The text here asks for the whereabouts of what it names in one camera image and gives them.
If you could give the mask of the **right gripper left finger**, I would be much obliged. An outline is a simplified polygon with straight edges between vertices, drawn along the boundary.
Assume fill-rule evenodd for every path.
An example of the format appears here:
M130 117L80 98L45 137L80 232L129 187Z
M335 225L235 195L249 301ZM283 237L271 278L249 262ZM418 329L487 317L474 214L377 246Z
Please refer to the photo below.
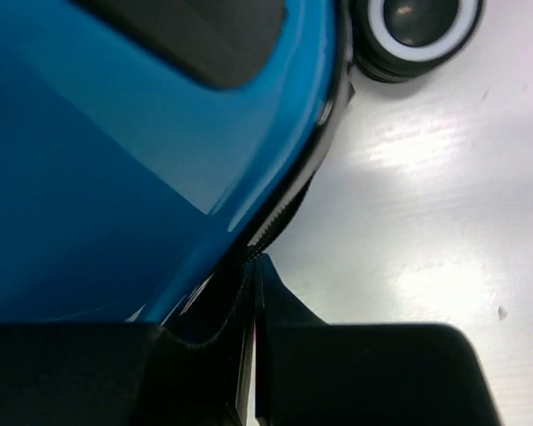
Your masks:
M239 425L253 284L219 273L163 325L0 325L0 425Z

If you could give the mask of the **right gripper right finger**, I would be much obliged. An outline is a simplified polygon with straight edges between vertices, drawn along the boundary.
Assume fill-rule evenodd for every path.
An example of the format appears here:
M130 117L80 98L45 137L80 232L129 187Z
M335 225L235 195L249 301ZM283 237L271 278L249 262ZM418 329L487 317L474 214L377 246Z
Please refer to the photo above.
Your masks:
M498 425L473 346L438 323L329 324L256 259L262 425Z

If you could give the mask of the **blue hard-shell suitcase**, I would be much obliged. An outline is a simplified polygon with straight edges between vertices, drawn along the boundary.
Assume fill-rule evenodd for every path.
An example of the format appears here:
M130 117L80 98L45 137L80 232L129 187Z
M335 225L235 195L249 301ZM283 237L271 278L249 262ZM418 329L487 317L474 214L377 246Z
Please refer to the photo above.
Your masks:
M0 324L164 322L292 218L349 98L480 1L0 1Z

